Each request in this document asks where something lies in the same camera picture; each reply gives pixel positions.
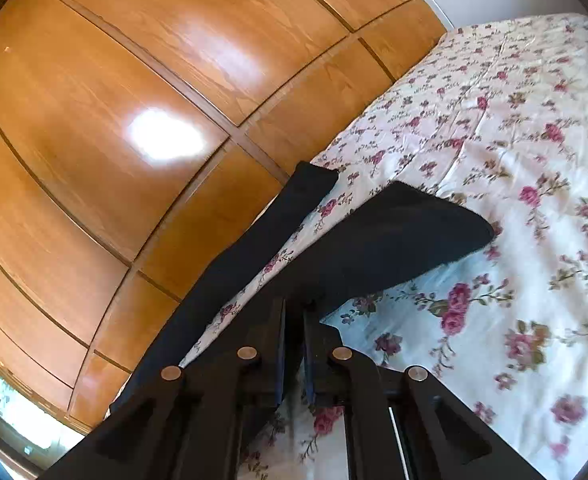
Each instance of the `floral bedspread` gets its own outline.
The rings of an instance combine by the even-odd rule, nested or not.
[[[432,371],[550,480],[588,459],[588,18],[460,28],[313,161],[340,179],[183,365],[274,274],[392,180],[490,221],[494,242],[325,322],[378,364]],[[239,478],[347,479],[342,412],[289,396]]]

